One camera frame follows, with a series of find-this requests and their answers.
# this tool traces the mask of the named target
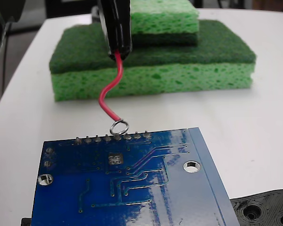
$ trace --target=circuit board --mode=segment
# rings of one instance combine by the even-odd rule
[[[32,226],[238,226],[198,128],[44,142]]]

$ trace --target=sponge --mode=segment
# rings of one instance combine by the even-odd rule
[[[108,97],[249,88],[256,55],[219,21],[200,21],[198,46],[134,48]],[[66,30],[50,61],[55,100],[98,98],[115,78],[100,24]]]
[[[198,14],[189,0],[131,0],[133,43],[135,46],[195,44]]]

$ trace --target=wire loop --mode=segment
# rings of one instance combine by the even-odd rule
[[[126,125],[126,128],[125,128],[124,130],[118,132],[118,133],[113,132],[115,126],[117,126],[117,124],[120,124],[120,123],[125,124],[125,125]],[[123,119],[120,119],[120,120],[115,121],[115,122],[112,124],[112,126],[110,127],[110,133],[111,133],[112,135],[114,135],[114,136],[122,135],[122,134],[126,133],[128,130],[129,130],[129,124],[128,124],[126,121],[124,121]]]

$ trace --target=red wire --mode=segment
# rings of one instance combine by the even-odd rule
[[[99,104],[101,106],[101,108],[107,113],[107,115],[109,115],[114,121],[118,121],[121,118],[117,116],[117,114],[115,114],[105,103],[105,96],[106,94],[113,89],[122,79],[123,77],[123,62],[122,62],[122,58],[121,55],[119,53],[118,50],[115,51],[115,58],[117,60],[117,77],[109,84],[107,85],[105,88],[102,89],[101,93],[100,93],[100,97],[99,97]]]

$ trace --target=white table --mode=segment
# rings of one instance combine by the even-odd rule
[[[90,18],[47,20],[0,102],[0,225],[31,216],[44,141],[103,136],[113,122],[96,100],[53,100],[54,48],[65,28]],[[129,132],[200,127],[230,198],[283,189],[283,13],[204,9],[200,18],[222,21],[257,54],[251,89],[107,103],[130,123]]]

